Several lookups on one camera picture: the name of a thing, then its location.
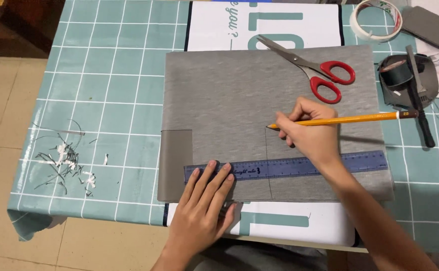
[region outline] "red scissor handle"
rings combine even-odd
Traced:
[[[342,78],[337,77],[335,74],[332,73],[333,67],[340,67],[344,70],[346,70],[349,75],[349,80],[343,80]],[[325,72],[334,83],[339,83],[342,85],[349,85],[355,81],[355,71],[352,67],[350,67],[348,64],[345,64],[340,61],[327,61],[322,64],[320,64],[320,69],[322,69],[323,72]]]
[[[335,98],[335,100],[328,100],[323,98],[319,93],[318,93],[318,86],[325,86],[329,89],[331,89],[333,92],[335,92],[335,94],[337,95],[337,98]],[[310,87],[312,88],[312,92],[313,94],[322,102],[327,103],[327,104],[336,104],[341,100],[341,92],[340,90],[330,81],[326,81],[323,80],[320,77],[312,77],[310,79]]]

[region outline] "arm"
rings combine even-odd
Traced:
[[[379,270],[438,270],[421,248],[348,172],[338,154],[336,125],[296,120],[335,118],[335,110],[299,97],[291,114],[277,113],[279,137],[307,156],[331,185]]]
[[[193,171],[176,207],[168,240],[151,271],[185,270],[191,258],[216,242],[233,222],[235,203],[219,217],[234,181],[231,165],[223,165],[208,183],[215,167],[216,161],[211,160],[198,181],[200,171]]]

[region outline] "black tape roll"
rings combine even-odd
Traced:
[[[406,60],[397,61],[381,68],[380,76],[383,78],[385,85],[389,87],[403,84],[414,77]]]

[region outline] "floor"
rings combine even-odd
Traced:
[[[0,58],[0,270],[149,270],[168,228],[68,218],[18,241],[6,206],[46,62]]]

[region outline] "scissors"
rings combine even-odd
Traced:
[[[312,88],[313,94],[322,102],[327,104],[336,104],[341,100],[341,92],[340,90],[335,86],[334,83],[339,83],[342,85],[349,85],[352,84],[355,81],[355,71],[350,67],[348,64],[345,64],[340,61],[326,61],[323,63],[315,63],[310,62],[308,60],[305,60],[298,55],[289,52],[288,49],[285,47],[277,44],[273,40],[270,40],[268,38],[265,38],[263,35],[258,35],[260,38],[257,38],[261,43],[263,43],[266,47],[270,48],[272,51],[276,52],[280,56],[284,57],[291,63],[295,64],[299,68],[301,68],[307,75],[307,77],[310,79],[310,87]],[[335,74],[332,73],[331,69],[333,67],[340,67],[347,71],[350,75],[349,80],[343,80],[339,77],[337,77]],[[324,80],[320,77],[318,77],[317,73],[323,75],[324,77],[329,78],[332,82]],[[328,100],[322,97],[318,93],[318,86],[325,86],[329,89],[331,89],[336,95],[337,98],[334,100]]]

